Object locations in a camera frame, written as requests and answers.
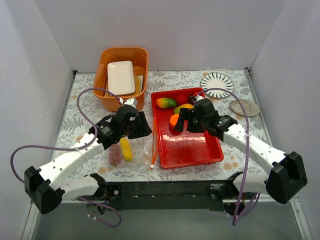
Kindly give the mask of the orange tangerine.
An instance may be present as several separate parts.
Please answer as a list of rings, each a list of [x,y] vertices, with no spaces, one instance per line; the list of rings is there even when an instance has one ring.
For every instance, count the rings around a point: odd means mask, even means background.
[[[169,119],[169,127],[174,129],[179,119],[179,114],[173,114]]]

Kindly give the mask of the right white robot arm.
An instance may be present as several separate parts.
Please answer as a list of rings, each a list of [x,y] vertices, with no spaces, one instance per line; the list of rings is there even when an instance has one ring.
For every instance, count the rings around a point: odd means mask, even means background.
[[[193,108],[181,108],[174,129],[190,133],[207,132],[245,154],[263,170],[262,174],[236,172],[221,186],[222,194],[237,199],[243,193],[267,194],[286,204],[307,183],[302,157],[295,151],[285,153],[249,135],[231,116],[219,115],[207,98],[198,97]]]

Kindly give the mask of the clear zip top bag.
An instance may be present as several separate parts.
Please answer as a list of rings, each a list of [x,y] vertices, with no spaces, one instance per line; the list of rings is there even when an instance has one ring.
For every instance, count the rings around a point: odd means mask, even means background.
[[[153,124],[152,126],[152,133],[149,136],[145,136],[142,138],[136,138],[136,139],[129,139],[127,138],[133,155],[132,161],[125,161],[122,156],[121,164],[118,166],[112,166],[109,164],[109,148],[105,152],[105,162],[108,167],[111,168],[136,168],[136,167],[146,167],[153,169],[157,155],[158,155],[158,145],[157,145],[157,130],[156,125]]]

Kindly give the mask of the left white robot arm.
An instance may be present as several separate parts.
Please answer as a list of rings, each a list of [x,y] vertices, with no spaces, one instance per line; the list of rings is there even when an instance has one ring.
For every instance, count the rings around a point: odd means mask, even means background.
[[[103,117],[68,151],[41,166],[29,167],[24,172],[24,188],[42,214],[56,209],[63,200],[88,196],[101,200],[107,193],[107,182],[97,173],[77,180],[67,178],[88,160],[103,153],[120,139],[137,139],[152,133],[145,113],[134,106],[123,104],[116,112]]]

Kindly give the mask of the red apple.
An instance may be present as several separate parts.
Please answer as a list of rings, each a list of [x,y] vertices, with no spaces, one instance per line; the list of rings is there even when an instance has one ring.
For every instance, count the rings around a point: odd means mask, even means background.
[[[185,94],[178,94],[176,97],[176,102],[178,106],[188,104],[189,103],[189,96]]]

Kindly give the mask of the green yellow mango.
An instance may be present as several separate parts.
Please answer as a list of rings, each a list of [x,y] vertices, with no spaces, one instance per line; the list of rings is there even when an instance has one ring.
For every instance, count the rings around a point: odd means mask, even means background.
[[[174,114],[179,114],[181,109],[192,109],[194,106],[189,103],[182,104],[174,109]]]

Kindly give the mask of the purple grape bunch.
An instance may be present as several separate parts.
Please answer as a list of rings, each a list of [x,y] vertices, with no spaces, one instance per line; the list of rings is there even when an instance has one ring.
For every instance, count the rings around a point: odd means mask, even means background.
[[[117,167],[119,164],[122,163],[121,149],[117,144],[113,144],[110,146],[108,161],[109,161],[109,164],[114,167]]]

